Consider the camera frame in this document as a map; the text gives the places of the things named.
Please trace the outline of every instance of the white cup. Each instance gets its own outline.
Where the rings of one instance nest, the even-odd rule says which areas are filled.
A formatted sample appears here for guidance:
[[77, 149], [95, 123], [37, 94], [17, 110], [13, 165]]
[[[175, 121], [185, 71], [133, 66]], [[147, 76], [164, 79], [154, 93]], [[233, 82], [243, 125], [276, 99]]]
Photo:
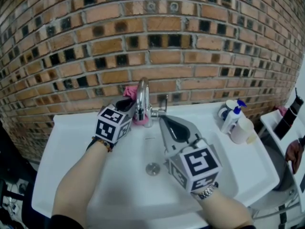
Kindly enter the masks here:
[[237, 101], [234, 101], [234, 100], [227, 100], [227, 101], [225, 101], [225, 107], [220, 109], [219, 112], [218, 112], [219, 118], [221, 118], [223, 120], [226, 120], [229, 112], [231, 110], [234, 110], [235, 107], [237, 107], [237, 106], [238, 106]]
[[231, 127], [234, 126], [232, 131], [229, 131], [231, 134], [231, 139], [236, 144], [242, 144], [247, 141], [247, 139], [254, 132], [254, 125], [251, 120], [246, 117], [240, 117], [237, 123], [233, 123]]

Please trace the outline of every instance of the brick wall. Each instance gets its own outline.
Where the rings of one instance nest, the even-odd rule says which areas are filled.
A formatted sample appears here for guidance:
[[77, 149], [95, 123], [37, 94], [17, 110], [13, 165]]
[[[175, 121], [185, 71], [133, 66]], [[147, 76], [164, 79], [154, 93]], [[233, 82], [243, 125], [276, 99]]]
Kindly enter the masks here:
[[150, 80], [154, 105], [287, 100], [303, 60], [304, 0], [0, 0], [0, 115], [40, 160], [58, 114], [98, 110]]

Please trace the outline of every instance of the bottle cap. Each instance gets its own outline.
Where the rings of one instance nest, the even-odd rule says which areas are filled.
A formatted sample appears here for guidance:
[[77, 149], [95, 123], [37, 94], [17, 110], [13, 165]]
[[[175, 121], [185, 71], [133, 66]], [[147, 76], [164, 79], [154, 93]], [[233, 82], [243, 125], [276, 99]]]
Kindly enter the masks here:
[[236, 106], [235, 109], [233, 110], [233, 112], [234, 112], [234, 114], [238, 115], [241, 112], [241, 110], [242, 109], [240, 108], [240, 106]]
[[241, 106], [241, 107], [247, 107], [247, 105], [244, 103], [244, 101], [242, 101], [242, 100], [240, 100], [240, 99], [237, 99], [237, 103], [238, 103], [238, 105], [239, 106]]

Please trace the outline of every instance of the metal watch band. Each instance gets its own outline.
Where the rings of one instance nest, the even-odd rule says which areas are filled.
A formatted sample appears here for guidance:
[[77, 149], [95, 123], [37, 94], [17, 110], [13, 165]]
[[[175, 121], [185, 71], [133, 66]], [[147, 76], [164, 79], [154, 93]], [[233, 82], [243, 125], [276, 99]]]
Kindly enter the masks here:
[[214, 190], [218, 188], [218, 183], [214, 182], [213, 184], [211, 184], [205, 191], [203, 191], [202, 193], [192, 193], [193, 197], [198, 200], [198, 201], [202, 201], [208, 197], [210, 197], [210, 195], [213, 194]]

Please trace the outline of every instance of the black sleeve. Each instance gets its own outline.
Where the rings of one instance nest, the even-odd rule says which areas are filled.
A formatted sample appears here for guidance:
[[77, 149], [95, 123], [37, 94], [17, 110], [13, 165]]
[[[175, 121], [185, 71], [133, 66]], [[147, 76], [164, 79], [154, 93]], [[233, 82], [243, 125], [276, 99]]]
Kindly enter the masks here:
[[255, 226], [245, 226], [243, 228], [240, 228], [240, 229], [256, 229]]
[[49, 229], [61, 228], [84, 229], [78, 222], [69, 217], [61, 215], [52, 216], [49, 224]]

